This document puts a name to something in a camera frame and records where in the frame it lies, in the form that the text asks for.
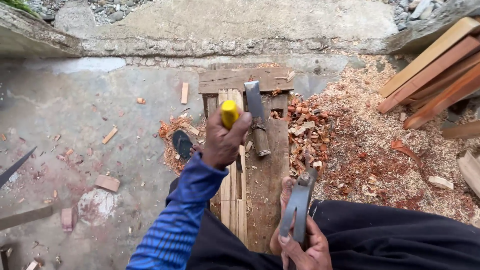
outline yellow chisel handle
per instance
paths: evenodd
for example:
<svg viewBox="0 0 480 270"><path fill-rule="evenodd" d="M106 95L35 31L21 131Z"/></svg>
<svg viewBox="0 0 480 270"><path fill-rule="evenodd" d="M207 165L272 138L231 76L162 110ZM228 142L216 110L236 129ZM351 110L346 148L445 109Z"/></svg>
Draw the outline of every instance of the yellow chisel handle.
<svg viewBox="0 0 480 270"><path fill-rule="evenodd" d="M239 118L237 104L233 100L225 100L220 108L222 123L228 129L232 129L233 123Z"/></svg>

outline black sandal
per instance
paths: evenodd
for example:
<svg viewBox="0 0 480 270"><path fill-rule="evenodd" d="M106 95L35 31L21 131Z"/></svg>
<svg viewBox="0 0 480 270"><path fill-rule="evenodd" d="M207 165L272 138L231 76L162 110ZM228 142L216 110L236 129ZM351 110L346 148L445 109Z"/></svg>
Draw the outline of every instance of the black sandal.
<svg viewBox="0 0 480 270"><path fill-rule="evenodd" d="M185 161L188 161L190 159L190 148L193 147L193 143L190 141L188 135L181 130L177 130L173 133L172 143L177 153Z"/></svg>

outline blue shirt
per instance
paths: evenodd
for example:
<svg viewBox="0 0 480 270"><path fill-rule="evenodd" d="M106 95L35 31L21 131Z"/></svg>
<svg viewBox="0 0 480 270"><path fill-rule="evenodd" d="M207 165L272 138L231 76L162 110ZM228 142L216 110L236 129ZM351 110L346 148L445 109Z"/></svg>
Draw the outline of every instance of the blue shirt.
<svg viewBox="0 0 480 270"><path fill-rule="evenodd" d="M127 270L185 269L206 202L227 174L227 169L205 165L200 153L195 153L180 174L177 188L167 197L169 204L132 254Z"/></svg>

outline black pants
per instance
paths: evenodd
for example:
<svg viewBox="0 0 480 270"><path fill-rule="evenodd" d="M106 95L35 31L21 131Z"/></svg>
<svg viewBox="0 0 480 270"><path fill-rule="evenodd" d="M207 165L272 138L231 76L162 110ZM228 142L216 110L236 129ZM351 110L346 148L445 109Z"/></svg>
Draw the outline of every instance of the black pants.
<svg viewBox="0 0 480 270"><path fill-rule="evenodd" d="M480 269L480 230L471 225L332 200L315 200L309 214L328 239L334 269ZM249 251L207 205L187 269L272 270L282 269L282 263L278 256Z"/></svg>

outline hand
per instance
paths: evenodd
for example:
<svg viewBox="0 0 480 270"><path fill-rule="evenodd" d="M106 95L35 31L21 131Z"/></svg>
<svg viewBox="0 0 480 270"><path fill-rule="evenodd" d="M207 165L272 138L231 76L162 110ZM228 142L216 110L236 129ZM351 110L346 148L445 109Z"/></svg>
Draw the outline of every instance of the hand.
<svg viewBox="0 0 480 270"><path fill-rule="evenodd" d="M290 235L288 237L278 236L278 242L282 247L283 269L288 269L288 258L291 258L297 266L297 270L331 270L332 261L328 252L327 238L309 215L307 215L306 231L305 241L310 247L307 251L303 251L300 244Z"/></svg>
<svg viewBox="0 0 480 270"><path fill-rule="evenodd" d="M232 129L223 126L220 116L220 106L213 115L208 117L206 127L206 143L202 160L208 166L223 170L232 164L239 154L240 144L244 145L247 131L252 124L252 114L237 108L239 118Z"/></svg>

